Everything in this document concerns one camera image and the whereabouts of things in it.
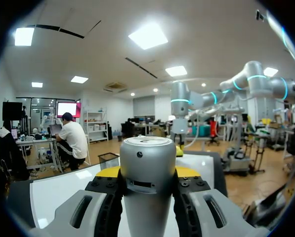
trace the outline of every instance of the ceiling light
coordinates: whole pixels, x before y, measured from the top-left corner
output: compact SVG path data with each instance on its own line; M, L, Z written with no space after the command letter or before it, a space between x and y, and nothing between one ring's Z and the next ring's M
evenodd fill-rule
M79 76L74 76L74 78L71 80L71 82L75 82L75 83L84 83L85 81L87 81L88 78L83 78L83 77L79 77Z
M42 88L43 87L43 83L41 83L41 82L33 82L32 83L32 87Z
M15 46L31 46L34 28L18 28L15 31Z
M144 50L168 42L162 29L156 23L147 24L128 37Z
M264 75L268 77L273 77L278 72L277 69L274 68L266 68L264 70Z
M184 66L178 66L178 67L173 67L173 68L166 68L165 71L171 76L182 76L186 75L187 71Z

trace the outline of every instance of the laptop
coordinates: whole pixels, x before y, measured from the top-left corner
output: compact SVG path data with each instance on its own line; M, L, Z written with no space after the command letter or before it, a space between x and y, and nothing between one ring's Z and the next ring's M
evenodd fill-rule
M60 133L61 130L62 130L62 125L60 124L54 124L49 126L49 133L52 138L55 138L55 134Z
M17 140L18 139L18 130L16 128L11 129L11 135L12 135L14 140Z

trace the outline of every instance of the computer monitor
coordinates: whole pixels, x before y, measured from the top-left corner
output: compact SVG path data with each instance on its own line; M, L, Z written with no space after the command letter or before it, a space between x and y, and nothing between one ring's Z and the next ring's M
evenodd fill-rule
M62 130L62 125L60 124L54 124L49 126L49 132L51 136L55 136L55 134L60 133Z
M232 117L231 117L231 121L232 121L232 122L237 122L237 117L236 117L236 116L232 116Z
M221 124L226 124L226 117L221 115Z
M13 137L14 140L17 140L18 139L18 131L17 129L11 129L11 135Z
M139 118L131 118L132 122L139 123Z
M22 118L21 102L3 102L2 104L2 120L17 121Z
M57 117L61 118L64 113L69 112L73 118L80 118L82 104L70 102L58 102L57 104Z
M242 114L243 122L248 121L248 114Z

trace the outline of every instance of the yellow pad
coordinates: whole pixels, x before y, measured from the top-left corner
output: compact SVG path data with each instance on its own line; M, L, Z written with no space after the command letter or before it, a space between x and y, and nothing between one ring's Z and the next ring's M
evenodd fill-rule
M96 176L117 178L118 177L118 173L119 173L119 169L120 169L119 166L114 166L114 167L106 168L106 169L103 169L100 172L98 172L96 174Z
M190 168L187 167L181 167L181 166L176 166L177 174L178 177L192 177L192 176L200 176L200 174Z
M200 176L200 174L197 171L187 168L187 167L176 166L175 168L177 170L178 177ZM100 172L98 172L96 174L96 176L117 178L118 173L119 173L119 169L120 169L119 166L106 168L106 169L103 169Z

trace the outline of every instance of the trash can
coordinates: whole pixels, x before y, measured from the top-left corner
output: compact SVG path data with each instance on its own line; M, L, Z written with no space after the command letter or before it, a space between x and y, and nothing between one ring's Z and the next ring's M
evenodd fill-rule
M98 155L101 170L119 165L119 156L114 153Z

